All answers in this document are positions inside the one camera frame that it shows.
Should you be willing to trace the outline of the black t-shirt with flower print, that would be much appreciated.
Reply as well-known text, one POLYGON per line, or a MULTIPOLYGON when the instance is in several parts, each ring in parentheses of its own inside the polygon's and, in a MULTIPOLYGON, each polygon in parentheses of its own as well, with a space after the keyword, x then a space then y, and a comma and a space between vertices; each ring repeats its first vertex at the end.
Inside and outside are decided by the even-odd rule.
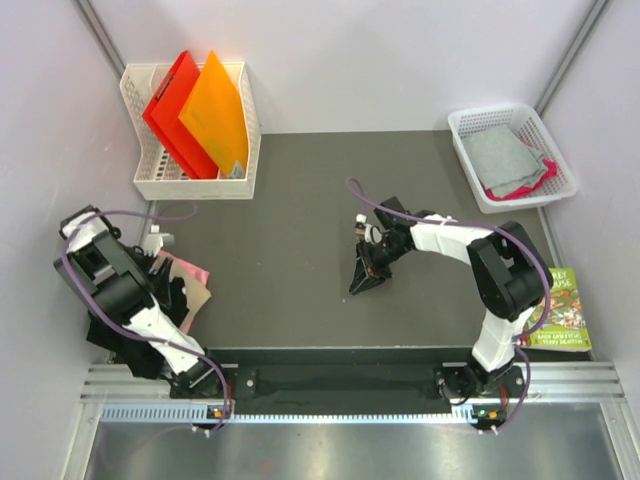
POLYGON ((114 353, 136 377, 157 379, 164 366, 176 376, 191 370, 202 349, 182 333, 148 283, 113 274, 96 287, 87 340, 114 353))

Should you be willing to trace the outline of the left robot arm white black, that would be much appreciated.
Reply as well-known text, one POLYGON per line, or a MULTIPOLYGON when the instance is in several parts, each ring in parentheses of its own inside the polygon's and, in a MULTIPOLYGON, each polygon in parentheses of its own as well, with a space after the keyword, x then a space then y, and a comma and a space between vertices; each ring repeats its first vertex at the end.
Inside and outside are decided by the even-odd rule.
POLYGON ((60 223, 54 268, 88 309, 88 341, 133 376, 167 381, 173 398, 229 399, 225 370, 181 329, 187 283, 160 254, 170 235, 153 224, 141 244, 126 246, 110 215, 88 205, 60 223))

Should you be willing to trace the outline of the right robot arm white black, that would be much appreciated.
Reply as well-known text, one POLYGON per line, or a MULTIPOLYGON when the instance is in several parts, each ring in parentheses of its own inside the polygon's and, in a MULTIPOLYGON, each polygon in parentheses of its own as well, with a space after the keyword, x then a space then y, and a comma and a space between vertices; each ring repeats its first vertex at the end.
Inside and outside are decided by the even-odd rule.
POLYGON ((362 213, 356 216, 356 263, 349 293, 357 295, 391 279, 391 264, 413 251, 468 265, 486 313, 465 367, 466 380, 473 393, 490 395, 513 364, 515 337, 553 284, 551 272, 517 222, 495 231, 401 208, 395 197, 385 201, 374 210, 378 225, 362 213))

